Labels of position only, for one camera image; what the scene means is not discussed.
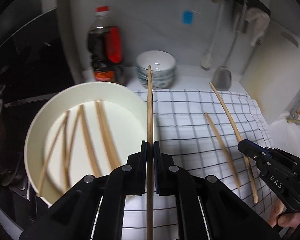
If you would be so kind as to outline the right hand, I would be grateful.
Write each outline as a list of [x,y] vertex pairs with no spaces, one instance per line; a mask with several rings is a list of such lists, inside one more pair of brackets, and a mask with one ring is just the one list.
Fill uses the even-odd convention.
[[300,224],[300,212],[283,214],[284,204],[276,198],[274,204],[271,207],[269,218],[267,223],[274,227],[278,225],[282,228],[293,228],[296,229]]

